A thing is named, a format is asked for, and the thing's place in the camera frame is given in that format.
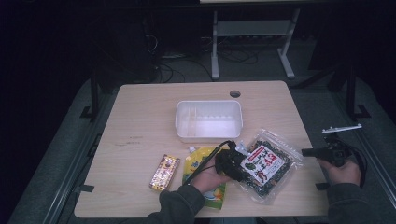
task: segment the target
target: snack bag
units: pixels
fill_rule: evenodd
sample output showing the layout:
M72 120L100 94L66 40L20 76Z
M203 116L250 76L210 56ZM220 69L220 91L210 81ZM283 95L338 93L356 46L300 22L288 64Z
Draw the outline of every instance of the snack bag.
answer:
M214 150L213 147L200 147L193 151L186 158L183 170L183 182L198 168L199 164ZM221 184L217 188L204 194L205 206L221 209L224 201L226 184Z
M249 174L240 182L251 198L271 204L295 170L303 165L303 156L282 137L261 129L247 146L249 155L241 162Z

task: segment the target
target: gray sleeve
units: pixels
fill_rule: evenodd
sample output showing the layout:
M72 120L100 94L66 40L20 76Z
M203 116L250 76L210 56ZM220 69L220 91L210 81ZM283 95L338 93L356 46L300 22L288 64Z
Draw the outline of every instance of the gray sleeve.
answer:
M337 184L327 190L330 223L379 223L361 188Z
M160 194L161 211L145 218L145 224L194 223L195 215L204 207L205 198L193 186L180 187L177 191L163 191Z

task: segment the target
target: person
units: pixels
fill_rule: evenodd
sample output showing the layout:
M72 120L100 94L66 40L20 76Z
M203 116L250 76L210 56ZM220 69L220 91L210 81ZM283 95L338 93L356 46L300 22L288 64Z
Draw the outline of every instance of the person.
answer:
M161 210L148 215L143 223L194 223L195 215L205 204L203 194L231 180L226 175L217 174L212 167L214 163L212 159L206 165L207 169L198 174L189 185L181 186L176 191L163 191L160 194ZM319 159L318 163L327 171L331 180L331 186L327 190L330 223L376 223L370 204L359 187L361 178L359 166L350 160L346 160L341 167L335 167ZM252 223L252 220L255 219L235 221L234 218L224 218L221 223Z

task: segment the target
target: plastic tray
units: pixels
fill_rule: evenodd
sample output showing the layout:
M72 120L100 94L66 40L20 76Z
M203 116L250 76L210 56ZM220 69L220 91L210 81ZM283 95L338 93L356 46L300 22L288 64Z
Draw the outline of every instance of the plastic tray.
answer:
M243 127L237 101L181 101L177 104L177 135L185 143L235 139Z

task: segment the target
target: wooden tabletop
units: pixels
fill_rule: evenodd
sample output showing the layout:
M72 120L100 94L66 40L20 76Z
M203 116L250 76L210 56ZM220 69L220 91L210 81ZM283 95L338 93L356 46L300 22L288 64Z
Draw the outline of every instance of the wooden tabletop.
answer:
M230 91L239 91L233 98ZM236 100L242 108L243 129L235 142L249 142L260 128L285 137L297 148L311 147L304 125L282 81L210 82L125 85L120 88L85 185L76 205L77 217L145 217L159 211L159 192L149 188L157 166L168 154L181 158L170 190L181 185L190 146L177 136L177 103L195 100ZM307 158L273 205L254 203L228 183L221 210L204 207L198 217L325 216L327 199L315 184L324 182L315 159Z

